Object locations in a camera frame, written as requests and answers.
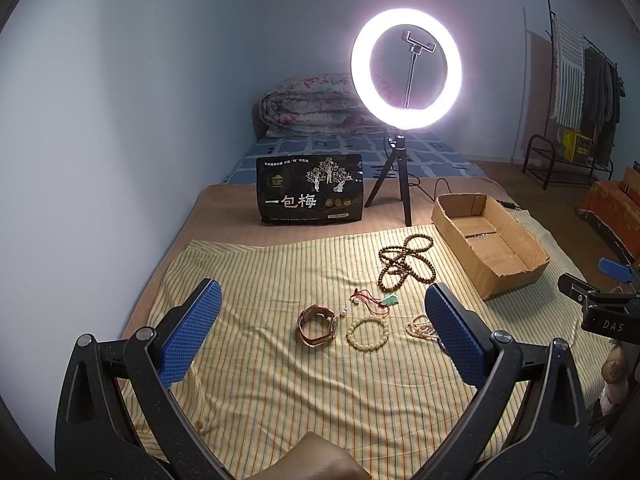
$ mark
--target watch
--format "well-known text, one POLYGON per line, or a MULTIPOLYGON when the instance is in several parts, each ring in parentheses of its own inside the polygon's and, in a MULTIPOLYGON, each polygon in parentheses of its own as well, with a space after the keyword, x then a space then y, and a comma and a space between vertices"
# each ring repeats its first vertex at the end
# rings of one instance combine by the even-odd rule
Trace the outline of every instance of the watch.
POLYGON ((309 308, 300 312, 298 316, 298 332, 300 337, 309 346, 318 346, 327 341, 331 341, 335 337, 335 327, 338 323, 338 318, 325 306, 318 306, 316 304, 311 305, 309 308), (328 324, 328 331, 326 334, 320 337, 310 338, 302 332, 302 327, 311 320, 313 316, 322 317, 328 324))

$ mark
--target illuminated ring light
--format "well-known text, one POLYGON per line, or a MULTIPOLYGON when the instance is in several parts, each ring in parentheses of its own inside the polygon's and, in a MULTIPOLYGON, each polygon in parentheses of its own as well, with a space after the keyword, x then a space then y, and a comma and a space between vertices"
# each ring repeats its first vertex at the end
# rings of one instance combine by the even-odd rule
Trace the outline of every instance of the illuminated ring light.
POLYGON ((358 96, 374 116, 400 130, 415 130, 433 124, 453 106, 462 86, 462 62, 455 41, 438 20, 420 10, 392 9, 373 17, 358 34, 351 53, 351 76, 358 96), (384 32, 396 25, 413 25, 427 31, 440 45, 446 60, 447 75, 442 92, 422 110, 388 104, 378 94, 371 78, 373 47, 384 32))

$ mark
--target red cord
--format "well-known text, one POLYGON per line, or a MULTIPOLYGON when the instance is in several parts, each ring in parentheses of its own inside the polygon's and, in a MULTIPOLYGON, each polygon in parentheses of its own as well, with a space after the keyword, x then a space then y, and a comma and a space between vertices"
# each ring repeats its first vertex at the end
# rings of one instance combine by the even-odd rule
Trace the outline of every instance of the red cord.
POLYGON ((357 298, 359 299, 362 303, 364 303, 367 306, 367 309, 369 309, 369 312, 372 314, 375 314, 376 316, 386 316, 387 314, 389 314, 389 306, 382 304, 381 300, 379 300, 378 298, 374 298, 371 293, 368 290, 358 290, 357 288, 353 291, 353 294, 351 295, 351 297, 349 298, 350 300, 352 300, 353 298, 357 298), (375 310, 373 310, 370 306, 369 306, 369 301, 375 305, 377 305, 378 307, 380 307, 382 309, 382 312, 376 312, 375 310))

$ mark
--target gold logo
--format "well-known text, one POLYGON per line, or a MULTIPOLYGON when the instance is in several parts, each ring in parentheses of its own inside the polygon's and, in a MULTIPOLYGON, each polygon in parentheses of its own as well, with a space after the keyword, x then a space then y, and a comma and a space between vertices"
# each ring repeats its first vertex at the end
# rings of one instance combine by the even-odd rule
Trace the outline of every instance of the gold logo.
POLYGON ((273 175, 270 180, 271 187, 282 187, 282 176, 279 174, 273 175))

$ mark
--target striped cloth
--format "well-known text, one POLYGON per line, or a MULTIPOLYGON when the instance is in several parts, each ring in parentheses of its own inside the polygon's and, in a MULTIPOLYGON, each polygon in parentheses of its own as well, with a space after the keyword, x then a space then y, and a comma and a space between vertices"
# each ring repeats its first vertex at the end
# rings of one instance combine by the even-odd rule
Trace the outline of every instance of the striped cloth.
MULTIPOLYGON (((388 316, 389 341, 358 352, 346 341, 363 304, 349 306, 335 340, 309 348, 295 337, 299 312, 313 303, 336 314, 355 287, 377 292, 378 250, 401 245, 409 234, 434 238, 427 256, 439 281, 491 329, 547 345, 561 336, 572 345, 586 401, 602 389, 605 338, 580 330, 580 307, 557 292, 562 272, 580 276, 551 234, 525 211, 514 216, 540 240, 550 264, 533 285, 484 302, 433 225, 254 248, 193 241, 168 269, 149 323, 157 324, 206 276, 222 285, 223 309, 187 377, 172 391, 194 428, 237 478, 276 462, 307 432, 343 446, 373 478, 409 478, 440 445, 475 389, 461 380, 437 344, 406 334, 424 312, 425 285, 407 279, 388 316)), ((428 270, 414 262, 421 275, 428 270)), ((377 324, 356 331, 360 341, 380 336, 377 324)), ((517 385, 485 454, 503 443, 524 384, 517 385)), ((162 456, 130 385, 127 408, 147 450, 162 456)))
POLYGON ((584 98, 582 34, 557 14, 553 20, 556 58, 556 98, 551 117, 558 124, 580 130, 584 98))

